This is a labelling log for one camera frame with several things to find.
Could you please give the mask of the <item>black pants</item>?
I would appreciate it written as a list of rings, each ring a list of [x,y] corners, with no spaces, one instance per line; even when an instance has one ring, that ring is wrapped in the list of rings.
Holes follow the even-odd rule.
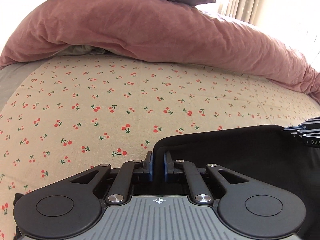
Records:
[[[221,165],[286,189],[300,197],[308,214],[319,215],[319,149],[305,146],[281,126],[261,125],[181,134],[158,141],[154,148],[157,179],[164,178],[164,153],[204,168]]]

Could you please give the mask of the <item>cherry print bed sheet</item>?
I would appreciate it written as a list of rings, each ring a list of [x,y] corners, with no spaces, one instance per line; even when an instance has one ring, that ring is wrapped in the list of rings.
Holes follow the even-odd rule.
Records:
[[[318,115],[312,98],[262,77],[114,55],[54,57],[1,109],[1,239],[15,235],[17,193],[143,159],[164,137]]]

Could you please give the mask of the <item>pink duvet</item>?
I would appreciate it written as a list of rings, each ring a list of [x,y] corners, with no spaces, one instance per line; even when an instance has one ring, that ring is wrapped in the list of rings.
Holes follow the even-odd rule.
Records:
[[[166,0],[48,0],[10,36],[1,67],[46,59],[74,45],[262,76],[319,100],[319,72],[303,54],[248,23]]]

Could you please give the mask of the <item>beige curtain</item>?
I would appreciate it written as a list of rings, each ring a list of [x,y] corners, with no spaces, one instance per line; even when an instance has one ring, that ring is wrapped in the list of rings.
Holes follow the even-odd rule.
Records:
[[[218,13],[253,24],[262,0],[224,0],[220,2]]]

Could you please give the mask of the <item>grey mattress cover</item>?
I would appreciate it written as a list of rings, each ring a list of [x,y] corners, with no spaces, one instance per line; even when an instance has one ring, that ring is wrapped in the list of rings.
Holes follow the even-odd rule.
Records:
[[[18,86],[37,68],[39,68],[43,63],[47,62],[49,59],[55,56],[80,56],[80,55],[90,55],[90,54],[103,54],[106,50],[98,47],[93,47],[89,45],[80,46],[70,46],[53,56],[50,56],[44,60],[38,60],[33,62],[20,62],[8,65],[1,69],[0,72],[0,104],[1,109],[5,106],[7,101],[10,99],[14,91]]]

